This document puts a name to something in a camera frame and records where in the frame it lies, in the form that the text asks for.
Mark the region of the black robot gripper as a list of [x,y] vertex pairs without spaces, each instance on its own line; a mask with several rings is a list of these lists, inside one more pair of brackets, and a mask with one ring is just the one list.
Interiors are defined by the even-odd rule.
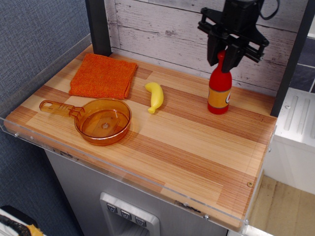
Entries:
[[226,0],[223,11],[204,7],[198,28],[208,35],[207,60],[218,63],[217,54],[225,50],[222,72],[237,67],[242,57],[260,62],[269,41],[258,31],[256,22],[261,17],[262,0]]

